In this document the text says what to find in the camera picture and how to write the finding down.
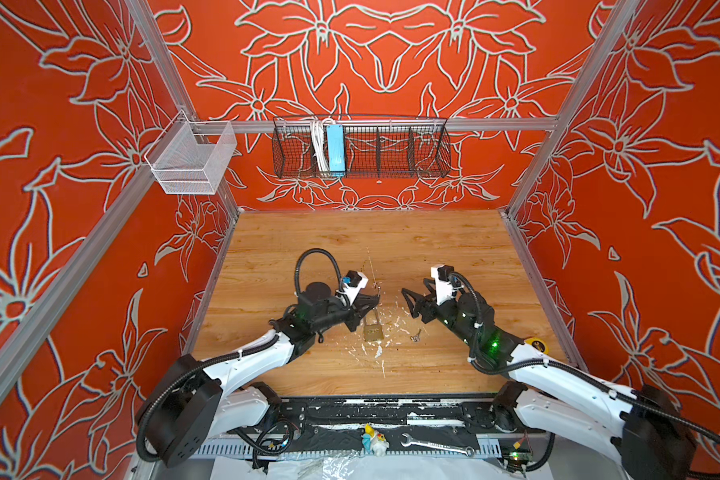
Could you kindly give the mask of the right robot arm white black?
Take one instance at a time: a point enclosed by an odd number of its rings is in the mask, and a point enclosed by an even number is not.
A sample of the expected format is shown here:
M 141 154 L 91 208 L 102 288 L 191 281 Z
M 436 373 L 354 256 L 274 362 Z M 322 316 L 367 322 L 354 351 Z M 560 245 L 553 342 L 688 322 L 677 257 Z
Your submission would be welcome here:
M 411 316 L 441 323 L 467 346 L 475 370 L 506 378 L 492 406 L 496 427 L 566 438 L 631 479 L 720 479 L 720 435 L 681 417 L 663 391 L 592 376 L 499 328 L 493 308 L 449 265 L 423 283 L 425 295 L 401 291 Z

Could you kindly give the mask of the brass padlock with steel shackle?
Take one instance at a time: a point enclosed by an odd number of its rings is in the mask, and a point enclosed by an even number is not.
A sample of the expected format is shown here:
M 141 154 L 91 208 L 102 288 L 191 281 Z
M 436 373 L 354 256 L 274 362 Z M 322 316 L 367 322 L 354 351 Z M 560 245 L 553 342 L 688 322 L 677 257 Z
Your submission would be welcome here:
M 382 341 L 385 338 L 380 314 L 377 308 L 374 308 L 364 318 L 363 336 L 366 342 Z

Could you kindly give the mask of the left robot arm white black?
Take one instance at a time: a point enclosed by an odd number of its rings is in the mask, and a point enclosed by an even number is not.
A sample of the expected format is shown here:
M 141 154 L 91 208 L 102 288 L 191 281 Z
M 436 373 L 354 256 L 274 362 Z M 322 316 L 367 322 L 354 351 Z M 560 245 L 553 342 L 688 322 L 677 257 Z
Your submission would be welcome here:
M 174 468 L 207 439 L 227 433 L 248 445 L 255 460 L 290 448 L 299 427 L 283 415 L 281 398 L 260 376 L 304 356 L 335 326 L 356 331 L 380 303 L 379 294 L 365 293 L 369 280 L 356 270 L 336 270 L 333 286 L 303 286 L 302 264 L 312 255 L 338 264 L 325 249 L 304 251 L 294 267 L 295 300 L 269 321 L 264 335 L 205 360 L 185 354 L 168 368 L 134 417 L 141 461 Z

